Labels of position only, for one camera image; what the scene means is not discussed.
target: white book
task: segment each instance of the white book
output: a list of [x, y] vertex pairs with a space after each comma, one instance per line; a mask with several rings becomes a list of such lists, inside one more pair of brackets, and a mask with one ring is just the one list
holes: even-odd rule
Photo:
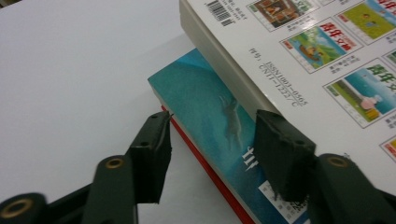
[[180, 0], [191, 41], [249, 115], [277, 111], [396, 195], [396, 1]]

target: barcode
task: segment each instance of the barcode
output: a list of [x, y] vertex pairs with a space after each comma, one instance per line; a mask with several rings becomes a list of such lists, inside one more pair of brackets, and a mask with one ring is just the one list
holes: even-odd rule
[[222, 22], [221, 22], [221, 24], [222, 24], [223, 26], [230, 25], [231, 23], [233, 23], [232, 20], [227, 20], [227, 21], [222, 21]]
[[218, 0], [211, 2], [206, 6], [218, 21], [223, 21], [231, 17], [230, 13], [228, 13], [225, 7]]

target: blue book cover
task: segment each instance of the blue book cover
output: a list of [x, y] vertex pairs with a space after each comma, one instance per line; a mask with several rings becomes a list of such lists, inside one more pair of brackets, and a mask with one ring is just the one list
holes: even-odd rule
[[148, 79], [162, 104], [257, 223], [309, 223], [306, 203], [276, 199], [255, 160], [254, 120], [197, 49]]

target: white table surface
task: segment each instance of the white table surface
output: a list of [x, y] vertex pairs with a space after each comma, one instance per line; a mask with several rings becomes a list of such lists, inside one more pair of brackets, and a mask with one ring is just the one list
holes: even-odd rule
[[[160, 111], [147, 78], [193, 48], [177, 0], [23, 0], [0, 9], [0, 202], [92, 181]], [[140, 223], [239, 223], [172, 127], [160, 204]]]

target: red book edge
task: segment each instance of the red book edge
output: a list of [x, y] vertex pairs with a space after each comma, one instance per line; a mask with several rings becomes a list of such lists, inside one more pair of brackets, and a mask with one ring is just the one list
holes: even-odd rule
[[171, 119], [171, 122], [172, 122], [173, 126], [176, 128], [177, 132], [180, 134], [181, 138], [183, 138], [184, 142], [190, 148], [192, 154], [194, 154], [194, 156], [198, 160], [198, 162], [200, 162], [201, 165], [204, 167], [204, 169], [206, 170], [206, 173], [212, 179], [213, 183], [215, 183], [215, 185], [218, 188], [218, 190], [220, 191], [220, 193], [223, 195], [225, 200], [231, 206], [231, 208], [236, 213], [236, 215], [239, 217], [239, 219], [242, 221], [242, 223], [254, 224], [255, 222], [250, 217], [250, 215], [247, 213], [247, 211], [244, 209], [244, 207], [238, 202], [238, 200], [236, 200], [236, 198], [233, 196], [233, 194], [230, 192], [230, 190], [227, 188], [227, 186], [225, 186], [225, 184], [221, 181], [220, 177], [212, 169], [212, 167], [209, 165], [209, 163], [207, 163], [204, 156], [198, 151], [198, 148], [195, 147], [195, 145], [192, 143], [190, 138], [184, 133], [184, 131], [180, 128], [180, 126], [178, 126], [177, 122], [174, 119]]

